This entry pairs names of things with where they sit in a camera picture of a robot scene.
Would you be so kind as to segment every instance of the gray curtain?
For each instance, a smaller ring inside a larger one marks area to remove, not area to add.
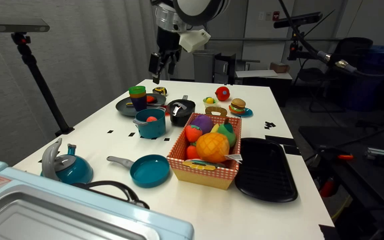
[[[0,16],[43,18],[28,34],[41,73],[73,126],[149,78],[156,50],[149,0],[0,0]],[[0,161],[14,165],[58,126],[9,33],[0,33]]]

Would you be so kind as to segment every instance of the tape measure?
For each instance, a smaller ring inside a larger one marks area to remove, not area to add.
[[[164,87],[156,87],[152,90],[154,94],[161,94],[163,96],[167,95],[167,89]]]

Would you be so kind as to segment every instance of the red fire alarm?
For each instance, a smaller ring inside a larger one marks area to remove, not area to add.
[[[273,21],[277,21],[277,20],[279,20],[279,11],[275,11],[275,12],[273,12],[272,20],[273,20]]]

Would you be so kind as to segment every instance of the toy kitchen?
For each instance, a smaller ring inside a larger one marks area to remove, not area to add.
[[[0,162],[0,240],[193,239],[189,222],[150,211],[133,202],[134,192],[126,194],[130,202]]]

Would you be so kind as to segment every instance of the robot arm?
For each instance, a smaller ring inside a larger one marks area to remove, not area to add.
[[[152,53],[149,72],[155,83],[168,65],[168,73],[173,74],[180,61],[182,48],[188,52],[201,47],[211,37],[203,29],[189,31],[187,26],[200,26],[224,12],[230,0],[151,0],[157,6],[158,53]]]

